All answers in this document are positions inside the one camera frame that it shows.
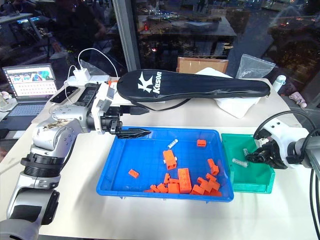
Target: table surface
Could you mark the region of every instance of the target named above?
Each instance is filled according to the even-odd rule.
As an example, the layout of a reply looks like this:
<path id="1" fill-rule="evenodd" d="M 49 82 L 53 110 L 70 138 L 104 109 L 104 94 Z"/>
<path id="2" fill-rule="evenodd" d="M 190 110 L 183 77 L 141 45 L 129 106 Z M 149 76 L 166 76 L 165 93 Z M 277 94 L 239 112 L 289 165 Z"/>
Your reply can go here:
<path id="1" fill-rule="evenodd" d="M 177 21 L 172 21 L 173 23 L 186 23 L 186 20 L 177 20 Z M 205 30 L 202 32 L 197 32 L 197 31 L 191 31 L 188 28 L 179 28 L 179 31 L 165 31 L 165 32 L 151 32 L 150 30 L 148 31 L 140 31 L 139 34 L 141 35 L 192 35 L 192 36 L 228 36 L 228 37 L 235 37 L 237 34 L 233 30 L 233 28 L 230 26 L 230 23 L 226 19 L 225 16 L 221 17 L 221 21 L 219 22 L 219 25 L 216 30 L 214 31 L 209 31 Z"/>
<path id="2" fill-rule="evenodd" d="M 45 116 L 50 106 L 46 107 L 40 115 Z M 267 117 L 288 109 L 272 89 L 270 97 L 262 98 L 243 119 L 219 109 L 213 100 L 193 99 L 177 109 L 123 116 L 121 120 L 133 126 L 252 134 Z M 299 126 L 292 115 L 282 120 Z M 0 220 L 6 218 L 11 194 L 24 169 L 20 160 L 29 153 L 35 126 L 31 124 L 0 163 Z M 316 239 L 309 206 L 309 169 L 276 170 L 271 194 L 236 192 L 229 203 L 100 196 L 96 186 L 113 140 L 114 136 L 95 131 L 77 137 L 56 188 L 60 198 L 55 219 L 42 226 L 40 234 L 91 239 Z"/>
<path id="3" fill-rule="evenodd" d="M 32 16 L 32 13 L 20 13 L 20 15 L 15 16 L 0 16 L 0 24 L 16 21 L 19 19 L 24 19 Z"/>

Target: laptop screen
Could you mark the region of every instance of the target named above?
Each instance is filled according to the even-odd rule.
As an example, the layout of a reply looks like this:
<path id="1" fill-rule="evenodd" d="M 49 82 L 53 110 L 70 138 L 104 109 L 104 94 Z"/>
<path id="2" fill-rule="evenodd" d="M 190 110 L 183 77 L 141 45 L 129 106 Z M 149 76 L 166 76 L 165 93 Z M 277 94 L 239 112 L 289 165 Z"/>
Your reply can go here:
<path id="1" fill-rule="evenodd" d="M 56 93 L 51 64 L 8 66 L 2 68 L 16 98 L 49 98 Z"/>

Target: clear plastic bag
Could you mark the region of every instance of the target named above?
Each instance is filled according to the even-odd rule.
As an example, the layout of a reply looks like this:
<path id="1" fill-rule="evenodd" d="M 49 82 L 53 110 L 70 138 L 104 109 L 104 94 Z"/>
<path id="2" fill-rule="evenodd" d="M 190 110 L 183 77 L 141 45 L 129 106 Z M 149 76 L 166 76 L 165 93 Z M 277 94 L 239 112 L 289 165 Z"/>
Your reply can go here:
<path id="1" fill-rule="evenodd" d="M 80 62 L 81 62 L 81 66 L 84 69 L 88 69 L 90 76 L 108 75 L 104 71 L 102 71 L 100 68 L 96 67 L 95 65 L 92 65 L 86 61 L 83 61 L 82 59 L 80 60 Z"/>
<path id="2" fill-rule="evenodd" d="M 260 79 L 270 73 L 275 66 L 273 62 L 243 54 L 235 77 L 237 79 Z"/>

